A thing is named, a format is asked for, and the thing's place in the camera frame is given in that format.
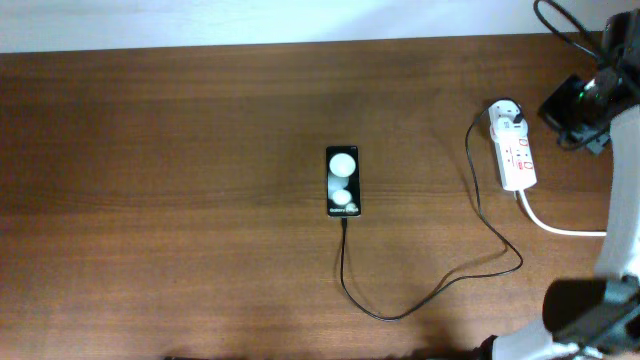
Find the black smartphone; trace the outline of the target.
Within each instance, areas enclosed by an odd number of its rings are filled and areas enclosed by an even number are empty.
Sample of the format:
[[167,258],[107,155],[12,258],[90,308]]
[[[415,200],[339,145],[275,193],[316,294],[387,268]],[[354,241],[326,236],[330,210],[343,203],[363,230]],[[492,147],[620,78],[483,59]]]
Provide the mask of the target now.
[[362,213],[359,150],[355,145],[326,148],[326,211],[332,218]]

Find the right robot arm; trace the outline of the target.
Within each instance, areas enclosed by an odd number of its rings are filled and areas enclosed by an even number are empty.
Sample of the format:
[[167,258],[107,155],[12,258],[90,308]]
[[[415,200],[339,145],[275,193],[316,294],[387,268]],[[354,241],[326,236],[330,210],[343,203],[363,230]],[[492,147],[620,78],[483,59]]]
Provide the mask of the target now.
[[611,142],[608,224],[593,277],[555,280],[538,318],[487,338],[475,359],[600,359],[639,349],[639,12],[609,18],[596,42],[565,8],[550,5],[587,41],[598,71],[590,81],[570,76],[539,114],[566,151],[597,153]]

